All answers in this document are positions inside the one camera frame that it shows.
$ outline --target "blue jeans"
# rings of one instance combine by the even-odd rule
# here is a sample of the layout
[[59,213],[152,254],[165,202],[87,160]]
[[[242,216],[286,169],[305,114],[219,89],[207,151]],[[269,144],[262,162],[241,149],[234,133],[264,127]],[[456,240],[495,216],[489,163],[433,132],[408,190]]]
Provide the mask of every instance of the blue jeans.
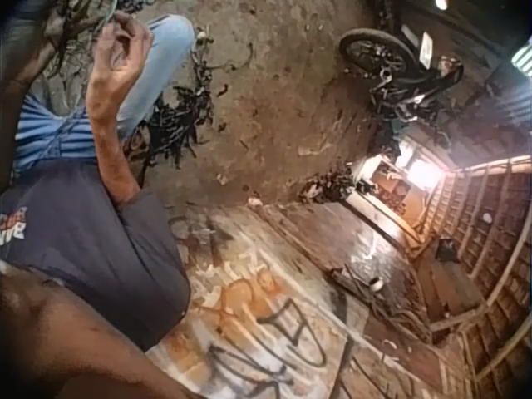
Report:
[[[194,28],[184,17],[170,15],[151,22],[148,27],[154,33],[153,47],[142,75],[121,105],[117,117],[121,139],[131,135],[148,114],[188,56],[195,39]],[[70,116],[56,116],[32,95],[24,101],[16,142],[17,154],[13,165],[16,174],[28,170],[40,160],[96,158],[85,107]]]

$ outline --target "floor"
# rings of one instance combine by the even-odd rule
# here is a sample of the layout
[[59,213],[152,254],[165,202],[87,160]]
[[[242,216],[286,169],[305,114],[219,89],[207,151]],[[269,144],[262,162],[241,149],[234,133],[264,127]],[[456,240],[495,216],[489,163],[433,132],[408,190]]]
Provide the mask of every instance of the floor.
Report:
[[210,142],[195,147],[197,159],[187,154],[181,170],[162,162],[149,172],[165,204],[245,204],[255,191],[264,203],[286,202],[315,173],[362,159],[373,128],[367,88],[345,73],[337,41],[372,20],[363,0],[158,0],[139,18],[164,13],[209,27],[210,65],[241,65],[254,47],[247,67],[214,72],[213,93],[225,84],[229,91],[214,99],[214,125],[201,131]]
[[[397,301],[411,298],[402,255],[382,238],[365,239],[368,226],[342,205],[188,207],[170,226],[193,296],[185,320],[149,356],[190,392],[472,397],[460,341],[436,350],[400,339],[324,278],[351,262],[362,278],[387,276]],[[353,262],[346,249],[373,257]]]

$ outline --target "wooden wall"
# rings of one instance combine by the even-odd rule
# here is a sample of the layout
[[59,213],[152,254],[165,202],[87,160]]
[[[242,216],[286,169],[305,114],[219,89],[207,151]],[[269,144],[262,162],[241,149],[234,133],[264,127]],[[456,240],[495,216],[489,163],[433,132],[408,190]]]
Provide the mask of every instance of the wooden wall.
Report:
[[485,312],[461,326],[482,399],[506,398],[532,372],[531,177],[524,157],[455,170],[437,187],[421,226],[456,240],[462,267],[486,299]]

